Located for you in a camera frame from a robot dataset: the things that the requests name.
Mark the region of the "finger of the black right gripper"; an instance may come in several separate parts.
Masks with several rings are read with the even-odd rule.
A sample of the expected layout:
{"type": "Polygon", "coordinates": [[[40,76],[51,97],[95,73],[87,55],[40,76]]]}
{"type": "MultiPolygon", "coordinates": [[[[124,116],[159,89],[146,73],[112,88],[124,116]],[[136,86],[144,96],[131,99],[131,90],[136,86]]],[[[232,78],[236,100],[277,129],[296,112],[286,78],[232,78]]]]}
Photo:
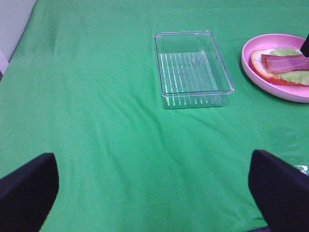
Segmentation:
{"type": "Polygon", "coordinates": [[[305,41],[303,42],[300,52],[305,56],[309,57],[309,35],[306,37],[305,41]]]}

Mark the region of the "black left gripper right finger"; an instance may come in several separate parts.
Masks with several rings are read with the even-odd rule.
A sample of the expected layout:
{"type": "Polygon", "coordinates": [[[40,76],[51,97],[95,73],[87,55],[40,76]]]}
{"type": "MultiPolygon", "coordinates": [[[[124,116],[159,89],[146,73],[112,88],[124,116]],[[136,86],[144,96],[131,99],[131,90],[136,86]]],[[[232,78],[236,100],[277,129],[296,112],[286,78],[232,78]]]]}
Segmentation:
{"type": "Polygon", "coordinates": [[[272,232],[309,230],[309,177],[265,150],[254,150],[248,187],[272,232]]]}

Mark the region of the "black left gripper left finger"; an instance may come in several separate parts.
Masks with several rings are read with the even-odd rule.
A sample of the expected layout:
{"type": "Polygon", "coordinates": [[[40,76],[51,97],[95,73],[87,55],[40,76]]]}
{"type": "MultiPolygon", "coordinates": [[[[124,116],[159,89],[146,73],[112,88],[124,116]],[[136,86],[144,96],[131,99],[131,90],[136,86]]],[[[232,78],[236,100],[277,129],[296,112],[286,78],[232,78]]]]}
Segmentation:
{"type": "Polygon", "coordinates": [[[59,190],[55,155],[44,153],[0,179],[0,230],[38,232],[59,190]]]}

